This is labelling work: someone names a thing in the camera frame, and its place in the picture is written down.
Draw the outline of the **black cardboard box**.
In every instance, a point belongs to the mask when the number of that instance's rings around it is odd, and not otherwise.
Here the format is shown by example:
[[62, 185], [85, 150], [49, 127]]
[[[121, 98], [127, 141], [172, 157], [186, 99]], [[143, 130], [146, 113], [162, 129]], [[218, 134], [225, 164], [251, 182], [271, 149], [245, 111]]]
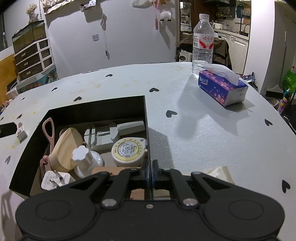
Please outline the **black cardboard box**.
[[30, 196], [41, 157], [49, 146], [42, 131], [42, 123], [48, 118], [53, 120], [56, 135], [69, 127], [84, 134], [89, 126], [100, 126], [111, 121], [144, 121], [144, 126], [147, 127], [147, 109], [143, 95], [78, 103], [48, 110], [26, 144], [9, 185], [10, 190], [25, 198]]

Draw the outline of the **white plush sheep toy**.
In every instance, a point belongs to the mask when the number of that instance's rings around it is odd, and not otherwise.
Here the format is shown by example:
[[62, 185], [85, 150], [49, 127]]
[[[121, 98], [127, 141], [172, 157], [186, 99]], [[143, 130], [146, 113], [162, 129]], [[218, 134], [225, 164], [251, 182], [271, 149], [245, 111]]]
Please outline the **white plush sheep toy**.
[[162, 11], [160, 13], [160, 21], [161, 22], [164, 22], [164, 21], [167, 21], [167, 22], [170, 22], [171, 21], [171, 16], [172, 16], [172, 13], [170, 11]]

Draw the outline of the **brown draped chair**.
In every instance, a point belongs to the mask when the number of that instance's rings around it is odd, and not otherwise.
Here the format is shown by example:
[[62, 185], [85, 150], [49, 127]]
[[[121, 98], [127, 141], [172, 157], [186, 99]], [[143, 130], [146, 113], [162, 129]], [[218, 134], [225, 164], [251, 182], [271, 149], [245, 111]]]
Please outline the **brown draped chair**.
[[[232, 63], [230, 59], [229, 45], [226, 40], [222, 38], [214, 38], [214, 52], [212, 63], [220, 64], [232, 70]], [[183, 34], [183, 39], [177, 46], [177, 54], [175, 56], [176, 62], [191, 62], [193, 56], [193, 34]]]

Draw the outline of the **pink scissors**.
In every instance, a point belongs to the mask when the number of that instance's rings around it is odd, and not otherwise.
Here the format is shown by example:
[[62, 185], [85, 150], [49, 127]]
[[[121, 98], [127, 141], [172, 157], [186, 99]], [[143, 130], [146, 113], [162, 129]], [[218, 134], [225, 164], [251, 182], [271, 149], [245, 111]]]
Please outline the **pink scissors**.
[[[52, 133], [51, 135], [48, 134], [48, 132], [46, 131], [46, 124], [50, 124], [51, 128], [52, 128]], [[49, 154], [48, 155], [44, 155], [43, 158], [40, 161], [40, 172], [41, 172], [41, 177], [44, 178], [45, 173], [47, 171], [51, 170], [51, 165], [50, 165], [50, 154], [53, 152], [54, 149], [54, 140], [55, 140], [55, 128], [54, 128], [54, 123], [52, 118], [48, 118], [47, 120], [45, 120], [42, 124], [42, 130], [43, 133], [45, 135], [45, 137], [47, 138], [47, 140], [49, 141]]]

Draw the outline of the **white drawer cabinet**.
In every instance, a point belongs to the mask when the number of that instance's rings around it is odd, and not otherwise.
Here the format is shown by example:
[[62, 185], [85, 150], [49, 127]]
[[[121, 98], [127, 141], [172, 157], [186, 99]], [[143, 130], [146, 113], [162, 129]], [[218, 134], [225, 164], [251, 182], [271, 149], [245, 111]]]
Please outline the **white drawer cabinet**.
[[45, 72], [55, 65], [49, 38], [25, 47], [14, 54], [14, 60], [21, 81]]

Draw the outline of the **glass terrarium tank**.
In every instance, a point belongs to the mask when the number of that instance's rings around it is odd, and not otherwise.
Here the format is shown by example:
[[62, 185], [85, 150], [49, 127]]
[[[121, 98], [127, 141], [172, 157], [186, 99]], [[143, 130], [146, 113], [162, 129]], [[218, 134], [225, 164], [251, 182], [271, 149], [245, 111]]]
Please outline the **glass terrarium tank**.
[[14, 53], [17, 54], [33, 42], [46, 38], [45, 23], [43, 20], [29, 23], [17, 31], [11, 38]]

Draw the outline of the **white plastic bottle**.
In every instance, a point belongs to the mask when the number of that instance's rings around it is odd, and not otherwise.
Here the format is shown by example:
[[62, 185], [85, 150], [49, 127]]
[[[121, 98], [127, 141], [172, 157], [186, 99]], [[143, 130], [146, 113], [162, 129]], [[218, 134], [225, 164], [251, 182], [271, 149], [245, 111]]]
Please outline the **white plastic bottle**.
[[95, 167], [104, 167], [104, 160], [100, 154], [89, 150], [85, 146], [74, 149], [72, 160], [76, 165], [74, 172], [81, 179], [90, 176]]

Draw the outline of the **small grey plug block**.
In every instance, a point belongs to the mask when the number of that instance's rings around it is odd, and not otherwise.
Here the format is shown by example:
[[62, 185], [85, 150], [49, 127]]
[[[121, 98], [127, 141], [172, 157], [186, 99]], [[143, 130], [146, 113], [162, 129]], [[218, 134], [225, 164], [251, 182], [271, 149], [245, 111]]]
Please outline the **small grey plug block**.
[[28, 137], [28, 134], [25, 131], [24, 126], [23, 126], [22, 123], [18, 123], [18, 129], [17, 129], [17, 132], [16, 132], [16, 137], [18, 138], [20, 143], [23, 142]]

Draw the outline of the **round measuring tape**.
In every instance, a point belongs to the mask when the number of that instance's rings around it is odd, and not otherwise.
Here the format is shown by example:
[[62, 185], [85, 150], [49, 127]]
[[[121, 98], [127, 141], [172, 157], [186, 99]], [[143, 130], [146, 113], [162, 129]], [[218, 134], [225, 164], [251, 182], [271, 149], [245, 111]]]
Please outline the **round measuring tape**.
[[111, 149], [112, 159], [119, 167], [138, 167], [145, 159], [145, 138], [127, 137], [118, 140]]

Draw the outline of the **purple tissue pack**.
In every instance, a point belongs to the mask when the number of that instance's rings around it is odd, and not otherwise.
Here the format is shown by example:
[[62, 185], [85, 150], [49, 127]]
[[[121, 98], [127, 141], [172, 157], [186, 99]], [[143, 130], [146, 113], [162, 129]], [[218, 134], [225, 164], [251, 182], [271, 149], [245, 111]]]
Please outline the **purple tissue pack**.
[[224, 107], [243, 102], [248, 90], [238, 74], [219, 64], [204, 65], [198, 85]]

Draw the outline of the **grey stapler tool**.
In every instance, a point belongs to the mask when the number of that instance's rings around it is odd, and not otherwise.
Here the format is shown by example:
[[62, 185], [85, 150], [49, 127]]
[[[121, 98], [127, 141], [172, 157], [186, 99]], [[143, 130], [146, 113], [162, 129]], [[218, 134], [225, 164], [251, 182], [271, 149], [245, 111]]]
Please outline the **grey stapler tool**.
[[118, 140], [119, 132], [115, 123], [106, 126], [92, 126], [84, 133], [84, 141], [92, 151], [96, 152], [111, 149]]

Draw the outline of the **crumpled tissue paper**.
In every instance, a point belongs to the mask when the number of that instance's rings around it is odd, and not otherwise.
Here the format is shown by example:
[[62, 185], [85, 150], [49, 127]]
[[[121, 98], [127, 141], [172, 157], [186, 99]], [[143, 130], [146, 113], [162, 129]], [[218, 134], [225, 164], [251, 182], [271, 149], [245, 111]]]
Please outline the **crumpled tissue paper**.
[[235, 184], [227, 166], [219, 166], [215, 168], [204, 169], [201, 172], [214, 178], [220, 179], [222, 181]]

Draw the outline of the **clear water bottle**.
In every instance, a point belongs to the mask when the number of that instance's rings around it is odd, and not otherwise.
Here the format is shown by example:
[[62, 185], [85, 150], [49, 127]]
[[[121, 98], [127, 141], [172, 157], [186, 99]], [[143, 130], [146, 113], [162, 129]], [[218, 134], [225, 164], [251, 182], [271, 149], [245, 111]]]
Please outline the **clear water bottle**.
[[213, 58], [215, 32], [209, 23], [209, 15], [199, 14], [199, 22], [194, 28], [192, 73], [198, 77], [204, 64], [211, 64]]

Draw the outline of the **green spray bottle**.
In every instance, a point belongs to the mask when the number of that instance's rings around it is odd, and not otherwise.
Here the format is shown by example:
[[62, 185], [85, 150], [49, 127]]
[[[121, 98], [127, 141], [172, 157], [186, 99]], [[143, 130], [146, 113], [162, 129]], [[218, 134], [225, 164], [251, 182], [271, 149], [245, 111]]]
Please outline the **green spray bottle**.
[[289, 100], [290, 100], [290, 89], [288, 88], [285, 91], [285, 93], [283, 95], [283, 98], [282, 98], [282, 100], [279, 103], [278, 110], [277, 110], [277, 112], [279, 113], [279, 115], [282, 115], [283, 114], [284, 109], [287, 106]]

